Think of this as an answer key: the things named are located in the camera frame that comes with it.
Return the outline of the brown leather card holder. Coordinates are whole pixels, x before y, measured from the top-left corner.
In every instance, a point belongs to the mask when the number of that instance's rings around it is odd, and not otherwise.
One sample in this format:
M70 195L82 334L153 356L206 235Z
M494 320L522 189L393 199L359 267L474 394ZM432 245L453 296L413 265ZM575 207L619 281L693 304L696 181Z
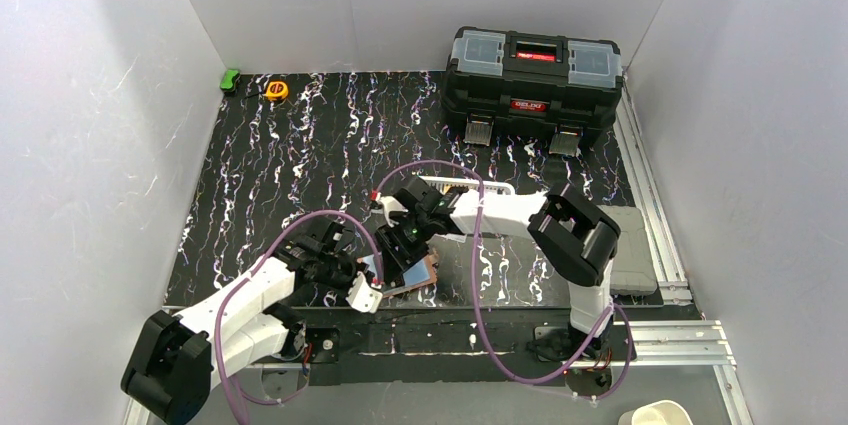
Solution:
M438 280L438 266L439 255L435 250L430 250L423 259L404 271L399 279L387 281L382 288L383 296L397 296L434 285Z

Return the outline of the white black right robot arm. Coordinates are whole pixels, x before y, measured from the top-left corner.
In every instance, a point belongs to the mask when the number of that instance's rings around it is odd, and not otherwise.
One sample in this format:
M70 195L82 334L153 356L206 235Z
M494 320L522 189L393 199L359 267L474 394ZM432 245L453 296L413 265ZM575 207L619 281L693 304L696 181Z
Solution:
M587 359L609 357L612 261L619 225L571 185L548 192L517 194L506 183L414 176L391 194L375 191L372 208L385 222L374 233L386 283L430 253L435 236L501 235L531 240L568 285L569 323L529 350L546 360L575 351Z

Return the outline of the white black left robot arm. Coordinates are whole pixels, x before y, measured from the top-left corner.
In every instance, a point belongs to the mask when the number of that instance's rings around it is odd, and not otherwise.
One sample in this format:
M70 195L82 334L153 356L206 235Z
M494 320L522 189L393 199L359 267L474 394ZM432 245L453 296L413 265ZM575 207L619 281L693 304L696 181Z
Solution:
M361 313L377 310L384 264L373 235L347 213L308 213L283 229L258 261L200 303L144 322L121 390L166 424L187 424L222 388L239 424L250 421L236 374L291 348L304 353L302 321L282 300L318 283Z

